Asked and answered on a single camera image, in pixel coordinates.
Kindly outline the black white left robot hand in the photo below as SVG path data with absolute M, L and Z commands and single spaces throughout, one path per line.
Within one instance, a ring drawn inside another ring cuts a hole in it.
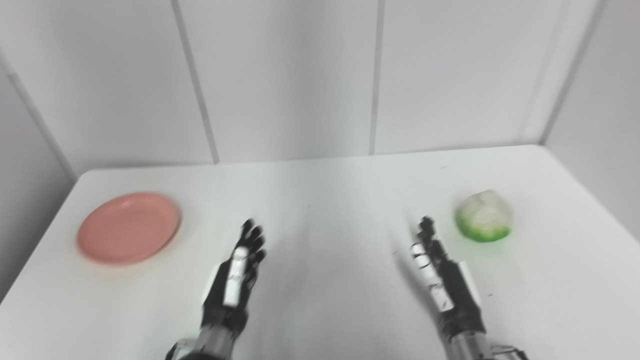
M 202 305 L 201 328 L 221 325 L 231 330 L 234 335 L 240 335 L 249 319 L 247 306 L 253 287 L 258 280 L 258 268 L 266 257 L 264 249 L 265 237 L 263 228 L 256 225 L 254 219 L 249 218 L 242 225 L 242 230 L 234 249 L 247 248 L 247 262 L 244 276 L 238 294 L 238 304 L 229 306 L 224 304 L 224 297 L 229 278 L 229 269 L 233 258 L 224 260 L 217 269 L 211 288 Z

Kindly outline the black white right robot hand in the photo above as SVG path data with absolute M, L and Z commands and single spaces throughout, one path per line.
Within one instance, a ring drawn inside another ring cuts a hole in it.
M 443 335 L 448 340 L 463 333 L 486 335 L 482 310 L 466 280 L 462 263 L 450 258 L 437 237 L 432 218 L 424 216 L 418 227 L 410 253 L 438 312 Z

